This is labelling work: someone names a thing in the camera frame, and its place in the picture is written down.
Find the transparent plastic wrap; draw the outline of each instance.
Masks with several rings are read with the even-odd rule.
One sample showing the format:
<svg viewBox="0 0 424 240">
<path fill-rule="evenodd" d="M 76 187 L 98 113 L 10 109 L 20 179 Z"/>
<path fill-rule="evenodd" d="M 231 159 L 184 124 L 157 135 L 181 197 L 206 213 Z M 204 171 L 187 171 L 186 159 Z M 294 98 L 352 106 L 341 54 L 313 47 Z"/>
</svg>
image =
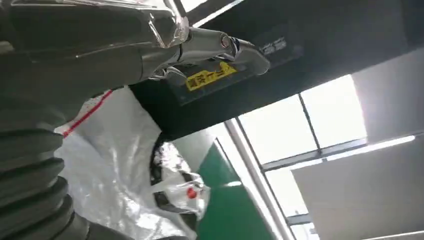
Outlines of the transparent plastic wrap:
<svg viewBox="0 0 424 240">
<path fill-rule="evenodd" d="M 56 132 L 76 212 L 136 240 L 196 239 L 209 189 L 127 87 L 86 102 Z"/>
<path fill-rule="evenodd" d="M 170 48 L 189 36 L 184 8 L 174 0 L 13 0 L 10 6 L 12 23 L 32 51 Z"/>
</svg>

